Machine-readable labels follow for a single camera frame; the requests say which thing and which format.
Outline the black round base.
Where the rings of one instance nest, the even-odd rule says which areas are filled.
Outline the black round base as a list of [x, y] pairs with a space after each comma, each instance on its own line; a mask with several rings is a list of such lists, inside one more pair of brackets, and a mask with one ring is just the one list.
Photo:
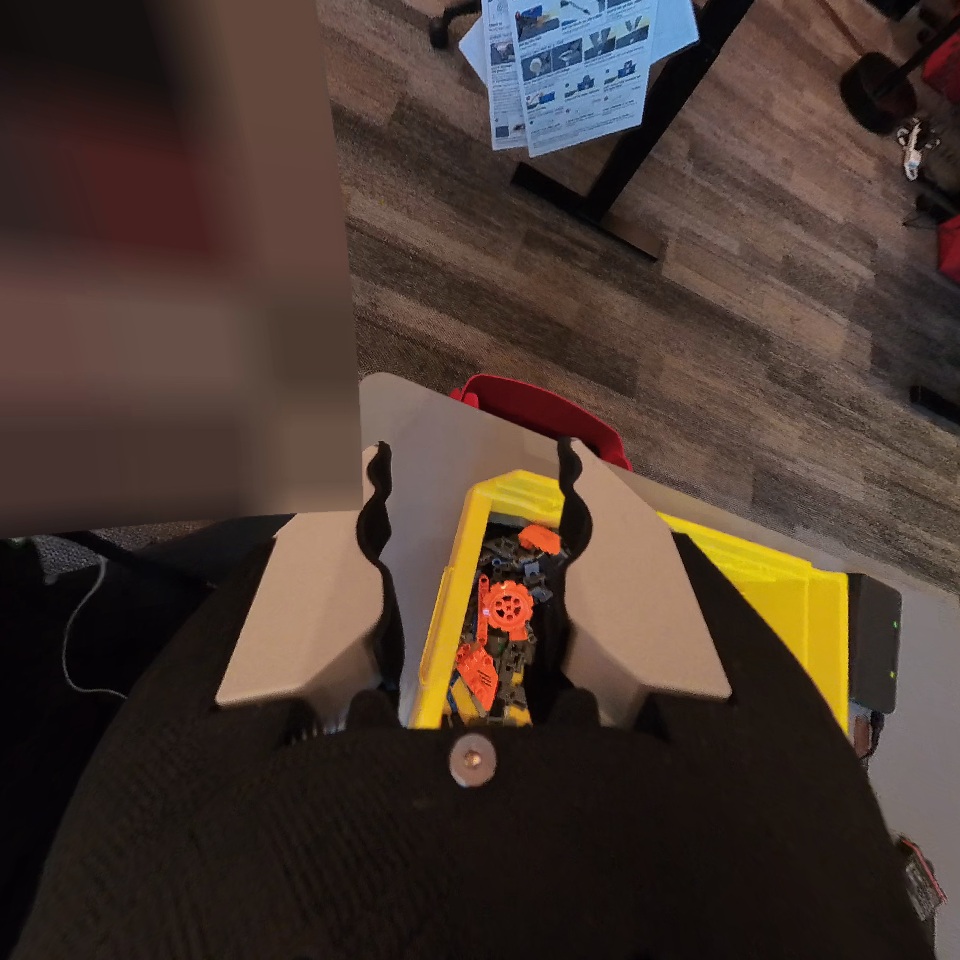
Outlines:
[[872, 134], [891, 135], [918, 112], [917, 95], [909, 79], [889, 80], [897, 70], [888, 56], [870, 52], [846, 69], [839, 81], [848, 113]]

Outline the yellow plastic bin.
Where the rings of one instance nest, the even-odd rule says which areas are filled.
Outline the yellow plastic bin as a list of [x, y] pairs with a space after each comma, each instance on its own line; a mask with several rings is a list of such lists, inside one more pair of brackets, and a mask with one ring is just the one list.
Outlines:
[[[450, 679], [463, 625], [475, 594], [474, 572], [493, 512], [558, 529], [565, 504], [559, 482], [514, 470], [471, 487], [463, 501], [448, 565], [439, 581], [408, 726], [437, 729], [449, 708]], [[760, 614], [806, 670], [838, 722], [849, 731], [849, 579], [746, 539], [660, 512], [693, 543]]]

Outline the orange spoked gear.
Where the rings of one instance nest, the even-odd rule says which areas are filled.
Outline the orange spoked gear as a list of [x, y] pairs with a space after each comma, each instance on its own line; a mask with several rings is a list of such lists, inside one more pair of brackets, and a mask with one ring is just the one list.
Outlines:
[[487, 584], [484, 596], [478, 601], [478, 616], [487, 636], [490, 629], [508, 636], [510, 642], [527, 642], [528, 624], [533, 618], [534, 601], [526, 586], [514, 581]]

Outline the printed paper sheet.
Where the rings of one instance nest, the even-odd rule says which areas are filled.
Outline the printed paper sheet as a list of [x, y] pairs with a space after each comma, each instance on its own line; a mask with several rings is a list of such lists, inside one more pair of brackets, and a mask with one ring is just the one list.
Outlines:
[[493, 150], [535, 159], [642, 125], [656, 1], [482, 3]]

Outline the orange fin panel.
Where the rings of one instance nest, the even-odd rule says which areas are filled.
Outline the orange fin panel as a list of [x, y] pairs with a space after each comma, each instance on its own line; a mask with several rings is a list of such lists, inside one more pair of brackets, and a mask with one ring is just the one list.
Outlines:
[[497, 698], [499, 678], [494, 658], [486, 646], [479, 643], [462, 643], [458, 648], [456, 669], [468, 691], [488, 713]]

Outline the pile of small building parts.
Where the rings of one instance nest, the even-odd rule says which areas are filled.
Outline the pile of small building parts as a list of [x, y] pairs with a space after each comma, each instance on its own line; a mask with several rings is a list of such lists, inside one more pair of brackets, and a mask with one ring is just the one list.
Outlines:
[[[486, 522], [442, 705], [441, 723], [446, 728], [523, 727], [533, 722], [527, 676], [552, 626], [559, 577], [569, 560], [569, 551], [563, 540], [563, 552], [558, 556], [524, 550], [519, 534], [529, 524], [534, 523], [500, 512]], [[483, 598], [487, 584], [506, 581], [522, 584], [534, 601], [533, 617], [528, 624], [529, 638], [525, 642], [511, 642], [506, 633], [495, 629], [489, 629], [486, 636], [478, 633], [484, 630], [482, 617], [478, 615], [478, 601]], [[489, 712], [477, 702], [456, 669], [457, 651], [463, 643], [482, 644], [493, 657], [499, 685]]]

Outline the red plastic bin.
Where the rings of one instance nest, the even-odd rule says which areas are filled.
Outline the red plastic bin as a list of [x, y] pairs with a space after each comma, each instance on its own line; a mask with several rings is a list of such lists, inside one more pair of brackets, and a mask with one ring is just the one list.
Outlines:
[[623, 438], [604, 420], [557, 393], [524, 381], [476, 374], [449, 397], [500, 420], [558, 440], [582, 441], [599, 459], [631, 473]]

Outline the black desk leg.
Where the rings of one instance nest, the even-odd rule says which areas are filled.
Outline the black desk leg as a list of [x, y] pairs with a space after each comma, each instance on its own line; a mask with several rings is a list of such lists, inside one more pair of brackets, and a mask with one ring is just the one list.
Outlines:
[[615, 214], [614, 204], [706, 78], [724, 45], [752, 6], [753, 1], [708, 1], [703, 4], [697, 13], [698, 43], [667, 59], [652, 83], [643, 122], [621, 135], [585, 195], [528, 163], [517, 165], [510, 184], [631, 248], [646, 261], [658, 262], [664, 254], [664, 243], [641, 223]]

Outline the small white toy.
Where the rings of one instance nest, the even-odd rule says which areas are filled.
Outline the small white toy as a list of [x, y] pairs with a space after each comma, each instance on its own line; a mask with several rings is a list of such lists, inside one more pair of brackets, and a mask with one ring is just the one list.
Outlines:
[[929, 119], [915, 116], [896, 131], [895, 140], [902, 152], [906, 180], [916, 183], [927, 156], [941, 145], [941, 137]]

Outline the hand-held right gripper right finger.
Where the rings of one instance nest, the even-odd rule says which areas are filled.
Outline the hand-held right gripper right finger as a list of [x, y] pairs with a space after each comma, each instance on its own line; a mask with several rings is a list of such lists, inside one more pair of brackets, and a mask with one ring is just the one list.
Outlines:
[[727, 702], [731, 683], [671, 528], [581, 440], [558, 441], [558, 471], [571, 549], [562, 673], [619, 729], [652, 694]]

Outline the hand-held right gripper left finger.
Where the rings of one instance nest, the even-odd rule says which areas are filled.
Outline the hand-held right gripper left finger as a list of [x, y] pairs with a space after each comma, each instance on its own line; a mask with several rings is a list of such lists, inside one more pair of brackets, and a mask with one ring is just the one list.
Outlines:
[[359, 510], [302, 512], [275, 535], [216, 694], [219, 708], [292, 700], [335, 732], [356, 694], [399, 696], [402, 613], [382, 558], [392, 536], [390, 445], [366, 448], [361, 468]]

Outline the black battery with grey label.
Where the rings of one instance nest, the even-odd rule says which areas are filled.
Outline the black battery with grey label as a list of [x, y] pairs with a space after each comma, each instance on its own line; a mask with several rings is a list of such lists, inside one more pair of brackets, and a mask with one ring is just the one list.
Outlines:
[[930, 860], [904, 834], [896, 837], [895, 847], [902, 860], [908, 896], [919, 920], [927, 925], [935, 924], [938, 911], [949, 898]]

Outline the person's black clothing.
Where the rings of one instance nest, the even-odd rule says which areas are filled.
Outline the person's black clothing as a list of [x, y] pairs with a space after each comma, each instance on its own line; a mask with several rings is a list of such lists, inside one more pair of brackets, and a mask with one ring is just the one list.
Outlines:
[[107, 568], [45, 583], [2, 548], [2, 958], [310, 958], [237, 813], [288, 703], [215, 694], [273, 545], [220, 582]]

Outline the black charger box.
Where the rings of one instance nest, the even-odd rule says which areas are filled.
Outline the black charger box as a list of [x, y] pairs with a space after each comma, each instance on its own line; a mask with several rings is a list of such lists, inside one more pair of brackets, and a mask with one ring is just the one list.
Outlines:
[[848, 581], [848, 695], [873, 713], [894, 714], [897, 704], [903, 595], [862, 573]]

